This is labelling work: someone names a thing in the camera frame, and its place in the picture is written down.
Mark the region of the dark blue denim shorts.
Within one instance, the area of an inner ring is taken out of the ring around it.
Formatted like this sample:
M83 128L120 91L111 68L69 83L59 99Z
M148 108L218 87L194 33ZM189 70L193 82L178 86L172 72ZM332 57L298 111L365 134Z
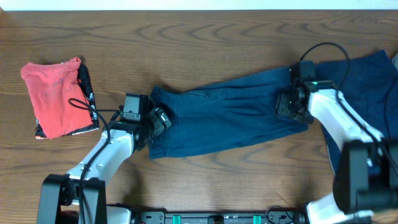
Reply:
M290 87L287 67L177 93L151 93L172 123L149 145L152 159L189 157L246 147L307 130L274 114L277 96Z

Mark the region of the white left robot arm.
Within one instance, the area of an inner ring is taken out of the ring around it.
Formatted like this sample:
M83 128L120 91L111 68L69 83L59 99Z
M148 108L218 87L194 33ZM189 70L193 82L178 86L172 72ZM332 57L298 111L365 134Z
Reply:
M96 146L66 174L43 181L37 223L139 223L140 215L121 204L107 204L106 186L119 166L171 126L169 117L147 95L126 94Z

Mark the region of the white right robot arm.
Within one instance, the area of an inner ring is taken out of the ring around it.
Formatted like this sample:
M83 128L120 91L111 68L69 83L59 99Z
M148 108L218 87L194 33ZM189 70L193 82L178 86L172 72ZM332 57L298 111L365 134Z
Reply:
M306 223L361 223L397 208L397 141L365 122L331 80L317 80L311 61L289 67L291 86L278 95L276 116L319 120L340 158L332 193L307 204Z

